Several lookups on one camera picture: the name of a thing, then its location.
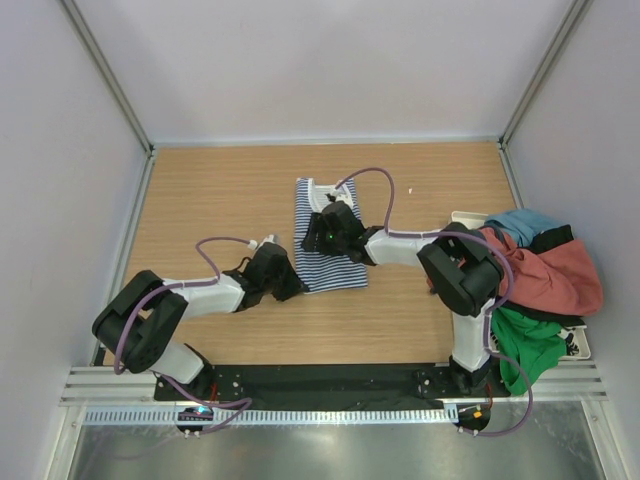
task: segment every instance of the gray floor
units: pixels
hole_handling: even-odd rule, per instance
[[[490,429],[525,405],[495,405]],[[538,403],[517,433],[471,438],[451,425],[253,427],[167,440],[171,427],[84,427],[71,479],[604,479],[580,403]],[[149,447],[164,444],[147,451]],[[138,454],[136,460],[114,459]]]

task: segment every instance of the black cloth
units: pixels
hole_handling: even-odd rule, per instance
[[[552,228],[551,230],[539,233],[538,235],[533,237],[531,244],[526,247],[526,249],[530,250],[536,255],[539,255],[541,253],[548,252],[549,250],[553,250],[560,245],[569,243],[573,240],[574,238],[573,232],[571,231],[571,225],[563,225],[562,227]],[[559,313],[543,312],[542,310],[523,307],[522,305],[518,305],[517,303],[513,302],[506,302],[503,305],[503,308],[508,308],[509,310],[513,310],[524,315],[525,317],[538,320],[539,322],[559,323],[564,328],[581,327],[585,325],[582,317],[579,317],[577,315],[562,315]]]
[[[526,247],[526,249],[539,255],[573,240],[571,225],[563,225],[562,227],[552,228],[551,230],[539,233],[533,237],[531,244]]]

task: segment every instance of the blue cloth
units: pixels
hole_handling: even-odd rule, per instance
[[[353,179],[345,183],[353,198],[353,213],[360,218],[360,208]],[[339,290],[341,288],[363,288],[368,285],[367,267],[353,263],[349,257],[328,257],[317,252],[305,252],[300,243],[304,239],[311,219],[309,202],[309,179],[296,182],[295,231],[293,234],[296,273],[309,287],[309,293]]]
[[[519,247],[528,247],[533,237],[539,233],[562,226],[553,218],[528,208],[489,215],[485,225],[500,228],[513,238]]]

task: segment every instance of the blue and white striped cloth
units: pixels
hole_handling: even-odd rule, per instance
[[[309,293],[326,292],[342,288],[364,288],[368,285],[367,269],[362,264],[353,263],[349,257],[329,257],[316,252],[305,252],[300,246],[309,228],[309,219],[313,212],[309,202],[308,178],[299,178],[296,182],[296,208],[294,252],[296,273],[309,287]],[[353,179],[345,184],[353,198],[353,213],[360,217],[360,208],[356,198],[356,186]],[[318,198],[319,202],[327,199]]]

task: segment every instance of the white wall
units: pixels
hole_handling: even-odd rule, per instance
[[[511,143],[526,203],[573,224],[602,271],[589,341],[628,459],[640,458],[638,25],[636,0],[594,2]]]
[[[156,142],[497,136],[569,0],[78,0]]]
[[[71,365],[86,365],[143,164],[51,0],[0,15],[0,476],[41,478]]]

